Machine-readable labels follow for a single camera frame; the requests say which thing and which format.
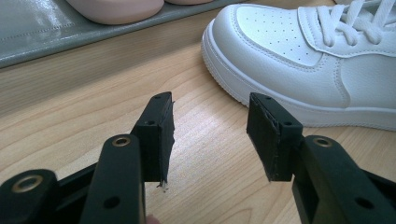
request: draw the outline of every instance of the white leather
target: white leather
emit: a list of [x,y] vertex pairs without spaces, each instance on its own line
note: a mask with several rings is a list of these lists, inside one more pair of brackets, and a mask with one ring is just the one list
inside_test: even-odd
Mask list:
[[309,126],[396,130],[395,32],[386,28],[379,45],[361,34],[354,47],[339,35],[330,48],[313,7],[232,5],[207,27],[203,54],[219,84],[245,105],[257,91]]

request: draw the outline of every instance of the shoelace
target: shoelace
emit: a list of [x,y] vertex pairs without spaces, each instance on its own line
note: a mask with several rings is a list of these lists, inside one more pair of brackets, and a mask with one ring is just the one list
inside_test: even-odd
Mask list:
[[370,13],[361,13],[364,0],[353,1],[347,13],[344,5],[336,5],[331,11],[328,7],[317,7],[318,19],[323,32],[323,42],[332,47],[337,32],[342,32],[350,46],[358,44],[359,32],[363,32],[367,39],[377,45],[381,42],[381,28],[384,27],[387,17],[392,10],[395,0],[383,0],[373,16]]

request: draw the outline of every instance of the clamp jaw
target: clamp jaw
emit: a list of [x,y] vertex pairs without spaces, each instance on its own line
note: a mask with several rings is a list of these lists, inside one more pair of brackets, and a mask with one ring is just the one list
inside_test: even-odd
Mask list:
[[153,96],[129,134],[107,139],[99,161],[58,181],[50,170],[0,188],[0,223],[146,223],[145,182],[166,189],[175,142],[172,93]]

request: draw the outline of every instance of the black plastic part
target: black plastic part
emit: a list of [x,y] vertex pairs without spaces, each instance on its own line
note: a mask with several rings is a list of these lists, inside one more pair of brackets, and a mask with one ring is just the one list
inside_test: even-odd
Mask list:
[[79,223],[146,223],[144,190],[139,139],[107,139]]
[[291,181],[290,152],[302,141],[303,125],[273,98],[250,94],[247,133],[270,181]]
[[48,223],[60,201],[55,173],[30,170],[15,175],[0,188],[0,223]]
[[140,140],[145,181],[167,182],[174,130],[172,93],[153,96],[131,131]]
[[299,197],[304,197],[303,201],[312,197],[298,189],[299,183],[312,183],[318,195],[318,204],[310,214],[304,214],[296,201],[300,217],[320,224],[396,223],[396,212],[388,200],[337,142],[323,136],[307,136],[298,155],[310,180],[307,183],[306,178],[295,174]]
[[379,189],[379,191],[381,191],[381,193],[388,199],[388,202],[396,211],[396,183],[368,171],[363,170],[363,172],[370,178],[376,188]]

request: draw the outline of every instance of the screw hole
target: screw hole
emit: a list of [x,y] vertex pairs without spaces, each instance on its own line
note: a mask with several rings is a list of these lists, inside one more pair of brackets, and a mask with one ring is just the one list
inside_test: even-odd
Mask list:
[[155,121],[154,121],[154,120],[146,120],[146,121],[145,121],[145,124],[154,125],[154,124],[155,124]]
[[315,138],[314,143],[320,147],[331,147],[332,146],[332,142],[330,142],[324,138]]
[[105,202],[103,203],[103,207],[106,209],[112,209],[117,207],[119,204],[120,204],[120,198],[114,196],[109,199],[106,199]]
[[115,147],[124,147],[131,142],[131,139],[128,137],[119,137],[113,140],[113,146]]
[[17,181],[12,186],[12,191],[14,193],[24,193],[29,190],[35,189],[43,182],[43,176],[41,175],[28,175]]
[[373,208],[374,208],[374,205],[373,205],[370,201],[368,201],[367,199],[363,199],[363,198],[361,198],[361,197],[356,198],[356,199],[355,199],[355,202],[356,202],[359,206],[361,206],[361,207],[363,207],[363,208],[366,208],[366,209],[373,209]]

